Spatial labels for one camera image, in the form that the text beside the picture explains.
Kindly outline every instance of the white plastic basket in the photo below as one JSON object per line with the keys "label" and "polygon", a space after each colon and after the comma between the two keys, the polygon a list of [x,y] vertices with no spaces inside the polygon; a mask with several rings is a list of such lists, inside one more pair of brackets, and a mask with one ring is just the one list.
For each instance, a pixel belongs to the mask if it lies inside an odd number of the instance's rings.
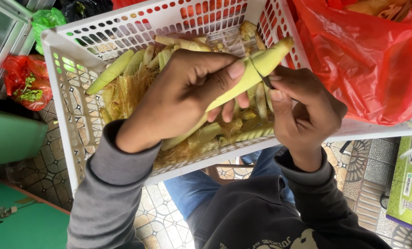
{"label": "white plastic basket", "polygon": [[[86,160],[95,151],[104,127],[98,111],[104,105],[101,96],[87,97],[84,90],[106,65],[127,49],[137,51],[154,43],[155,34],[177,32],[186,37],[202,36],[239,26],[244,20],[257,25],[267,46],[279,37],[293,36],[296,45],[291,57],[295,68],[309,67],[286,0],[149,0],[43,31],[44,55],[74,193],[84,178]],[[397,136],[401,130],[405,130],[402,135],[412,134],[404,125],[383,127],[347,120],[330,140]],[[272,135],[238,143],[192,161],[154,170],[145,184],[276,144],[278,141]]]}

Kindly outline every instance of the person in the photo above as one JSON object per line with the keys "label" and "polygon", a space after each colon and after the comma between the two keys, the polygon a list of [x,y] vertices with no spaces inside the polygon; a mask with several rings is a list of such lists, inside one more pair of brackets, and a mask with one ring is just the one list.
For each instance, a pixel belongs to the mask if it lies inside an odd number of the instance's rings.
{"label": "person", "polygon": [[[236,85],[244,73],[238,59],[177,50],[131,116],[105,126],[76,191],[68,249],[145,248],[133,223],[161,140],[189,131],[214,99]],[[250,178],[224,186],[201,171],[165,181],[195,248],[390,248],[358,225],[321,148],[340,128],[346,105],[308,69],[278,66],[269,79],[274,133],[283,147],[264,150]],[[248,106],[245,94],[238,98]],[[292,99],[298,101],[294,107]],[[223,120],[231,120],[234,104],[224,105]],[[211,110],[208,120],[219,113]],[[283,192],[286,180],[293,198]]]}

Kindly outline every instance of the hand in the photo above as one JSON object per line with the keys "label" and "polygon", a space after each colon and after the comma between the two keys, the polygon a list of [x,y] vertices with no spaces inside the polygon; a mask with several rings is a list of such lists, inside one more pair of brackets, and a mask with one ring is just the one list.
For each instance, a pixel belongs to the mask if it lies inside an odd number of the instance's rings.
{"label": "hand", "polygon": [[[134,153],[188,132],[212,101],[239,82],[244,64],[238,59],[226,53],[176,50],[118,131],[118,148]],[[247,93],[237,99],[240,107],[249,106]],[[232,120],[234,106],[235,100],[224,105],[224,121]],[[220,107],[209,111],[208,121],[220,111]]]}
{"label": "hand", "polygon": [[[337,132],[347,106],[336,99],[309,69],[277,66],[269,76],[275,115],[274,133],[291,153],[294,164],[313,172],[320,168],[321,143]],[[292,98],[299,101],[292,108]]]}

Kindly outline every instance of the green herbs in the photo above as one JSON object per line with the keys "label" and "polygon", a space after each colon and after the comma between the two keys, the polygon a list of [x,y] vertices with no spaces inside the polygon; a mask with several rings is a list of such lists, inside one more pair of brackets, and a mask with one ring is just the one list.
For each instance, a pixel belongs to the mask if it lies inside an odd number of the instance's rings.
{"label": "green herbs", "polygon": [[26,85],[24,86],[23,91],[20,89],[17,89],[13,94],[15,96],[18,96],[16,101],[22,101],[22,100],[28,100],[31,102],[34,102],[36,100],[40,100],[41,96],[43,95],[43,90],[32,90],[29,89],[28,87],[32,87],[32,82],[35,81],[35,75],[32,73],[30,74],[29,77],[26,77]]}

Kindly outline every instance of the gray sleeve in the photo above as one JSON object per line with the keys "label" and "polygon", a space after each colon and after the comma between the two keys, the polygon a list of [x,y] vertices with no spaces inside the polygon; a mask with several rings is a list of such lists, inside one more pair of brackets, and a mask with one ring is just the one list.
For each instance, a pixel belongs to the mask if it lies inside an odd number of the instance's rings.
{"label": "gray sleeve", "polygon": [[70,215],[68,249],[145,248],[133,223],[160,144],[134,154],[119,150],[114,139],[123,122],[103,129],[97,151],[87,160]]}
{"label": "gray sleeve", "polygon": [[338,245],[351,241],[356,248],[389,248],[376,234],[358,225],[358,216],[347,206],[343,193],[337,188],[334,167],[327,161],[322,148],[322,164],[315,172],[304,172],[294,165],[291,154],[282,147],[275,161],[288,179],[294,194],[295,206],[302,221]]}

